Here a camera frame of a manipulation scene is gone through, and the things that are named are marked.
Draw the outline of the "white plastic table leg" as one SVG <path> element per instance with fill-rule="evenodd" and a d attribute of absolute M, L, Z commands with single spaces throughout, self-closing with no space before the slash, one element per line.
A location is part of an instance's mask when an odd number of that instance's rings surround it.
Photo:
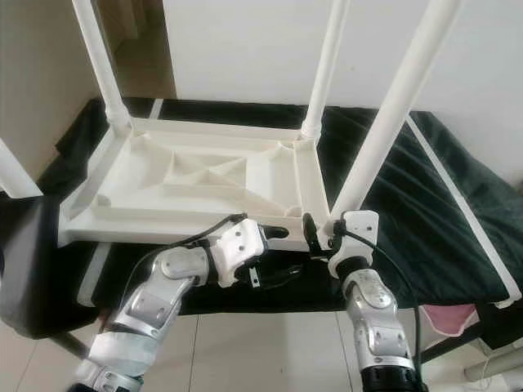
<path fill-rule="evenodd" d="M 41 197 L 41 188 L 37 186 L 29 172 L 16 160 L 14 153 L 0 140 L 0 182 L 11 198 Z"/>
<path fill-rule="evenodd" d="M 123 103 L 117 78 L 105 45 L 100 18 L 96 14 L 92 0 L 71 0 L 74 4 L 74 14 L 88 56 L 92 71 L 100 88 L 102 102 L 105 106 L 105 116 L 112 130 L 117 135 L 127 136 L 133 131 L 131 116 Z"/>
<path fill-rule="evenodd" d="M 359 210 L 418 100 L 466 0 L 429 0 L 396 74 L 342 184 L 330 220 Z"/>
<path fill-rule="evenodd" d="M 302 127 L 300 127 L 300 136 L 303 139 L 319 138 L 321 134 L 322 117 L 328 103 L 330 83 L 332 83 L 333 74 L 335 74 L 337 53 L 342 41 L 342 33 L 350 4 L 351 0 L 333 0 L 332 7 L 330 7 L 315 79 L 313 86 L 311 86 L 310 100 L 307 105 L 306 116 L 302 121 Z"/>

